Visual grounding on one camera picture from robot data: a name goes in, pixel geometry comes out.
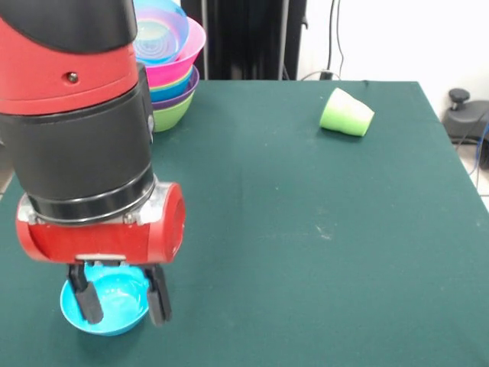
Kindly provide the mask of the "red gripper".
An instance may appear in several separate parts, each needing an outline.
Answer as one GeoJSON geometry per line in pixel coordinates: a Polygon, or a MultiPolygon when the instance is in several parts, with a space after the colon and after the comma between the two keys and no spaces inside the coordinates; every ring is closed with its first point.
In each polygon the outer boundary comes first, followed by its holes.
{"type": "Polygon", "coordinates": [[[94,284],[81,261],[123,261],[142,267],[148,280],[147,302],[152,323],[163,326],[172,309],[164,270],[183,241],[186,207],[178,183],[156,183],[149,199],[123,216],[84,226],[39,223],[24,195],[17,209],[16,230],[21,247],[36,261],[66,263],[67,280],[84,320],[97,324],[104,316],[94,284]]]}

